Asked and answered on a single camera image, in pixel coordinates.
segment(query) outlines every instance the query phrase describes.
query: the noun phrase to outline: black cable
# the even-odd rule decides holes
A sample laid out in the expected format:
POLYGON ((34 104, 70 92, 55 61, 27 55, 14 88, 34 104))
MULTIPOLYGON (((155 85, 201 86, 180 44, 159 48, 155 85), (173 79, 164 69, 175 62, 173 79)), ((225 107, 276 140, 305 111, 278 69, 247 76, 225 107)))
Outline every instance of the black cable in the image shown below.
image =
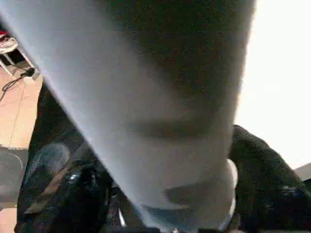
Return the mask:
POLYGON ((17 79, 14 79, 10 82, 8 82, 6 85, 2 88, 2 96, 0 97, 0 102, 3 100, 6 92, 12 88, 16 83, 18 83, 20 80, 22 80, 24 77, 31 77, 35 73, 35 69, 33 67, 26 70, 26 72, 20 74, 20 77, 17 79))

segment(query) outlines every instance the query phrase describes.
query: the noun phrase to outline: white chair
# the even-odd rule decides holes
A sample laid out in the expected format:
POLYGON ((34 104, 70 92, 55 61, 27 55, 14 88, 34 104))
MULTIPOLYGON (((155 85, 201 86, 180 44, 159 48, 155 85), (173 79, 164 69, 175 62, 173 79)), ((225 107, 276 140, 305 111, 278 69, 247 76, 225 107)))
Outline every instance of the white chair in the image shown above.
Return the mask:
MULTIPOLYGON (((18 49, 18 42, 14 38, 8 38, 4 42, 0 42, 0 55, 3 55, 8 60, 8 62, 13 66, 15 66, 15 63, 9 57, 8 53, 13 52, 14 50, 17 50, 17 49, 18 49)), ((34 67, 29 61, 29 59, 21 51, 19 52, 24 57, 24 59, 28 62, 28 64, 34 67)), ((1 59, 0 59, 0 65, 10 76, 13 76, 12 72, 8 69, 8 67, 3 63, 1 59)))

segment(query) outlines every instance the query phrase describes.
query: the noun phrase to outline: beige floor tile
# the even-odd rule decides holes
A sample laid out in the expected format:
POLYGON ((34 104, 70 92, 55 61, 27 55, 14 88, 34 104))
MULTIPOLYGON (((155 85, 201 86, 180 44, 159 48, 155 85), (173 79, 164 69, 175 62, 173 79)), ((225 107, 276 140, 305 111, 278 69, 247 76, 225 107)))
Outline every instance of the beige floor tile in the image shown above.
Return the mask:
POLYGON ((22 99, 10 147, 28 148, 34 130, 39 93, 22 99))
MULTIPOLYGON (((18 76, 9 76, 3 68, 0 68, 0 89, 7 84, 9 81, 16 79, 18 76)), ((25 83, 23 81, 18 82, 12 89, 8 90, 0 102, 0 105, 5 105, 7 103, 12 103, 14 101, 19 101, 23 91, 24 91, 25 83)))
POLYGON ((5 147, 9 147, 10 144, 18 107, 18 100, 0 105, 0 145, 5 147))
POLYGON ((31 96, 31 95, 39 95, 39 92, 42 87, 42 76, 39 76, 35 81, 32 80, 31 78, 25 78, 24 83, 25 83, 25 91, 23 98, 31 96))
POLYGON ((4 209, 0 211, 0 233, 14 233, 16 217, 16 208, 4 209))

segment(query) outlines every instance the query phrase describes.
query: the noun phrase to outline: tiled floor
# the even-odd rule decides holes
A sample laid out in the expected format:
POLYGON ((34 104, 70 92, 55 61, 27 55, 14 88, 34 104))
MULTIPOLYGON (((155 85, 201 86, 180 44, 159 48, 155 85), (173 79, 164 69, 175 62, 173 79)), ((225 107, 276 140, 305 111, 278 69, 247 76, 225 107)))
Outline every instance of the tiled floor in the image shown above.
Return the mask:
MULTIPOLYGON (((11 77, 0 68, 0 87, 19 77, 21 72, 18 70, 14 77, 11 77)), ((9 90, 0 102, 0 145, 3 147, 28 148, 41 85, 42 77, 36 81, 26 78, 9 90)))

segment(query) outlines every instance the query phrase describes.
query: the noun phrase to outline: white wall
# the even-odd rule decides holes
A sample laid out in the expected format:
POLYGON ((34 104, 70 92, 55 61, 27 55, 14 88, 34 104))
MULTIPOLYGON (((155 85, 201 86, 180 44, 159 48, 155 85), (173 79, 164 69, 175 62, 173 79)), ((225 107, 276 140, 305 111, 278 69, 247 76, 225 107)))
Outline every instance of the white wall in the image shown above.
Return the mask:
POLYGON ((291 168, 311 162, 311 0, 259 0, 235 122, 291 168))

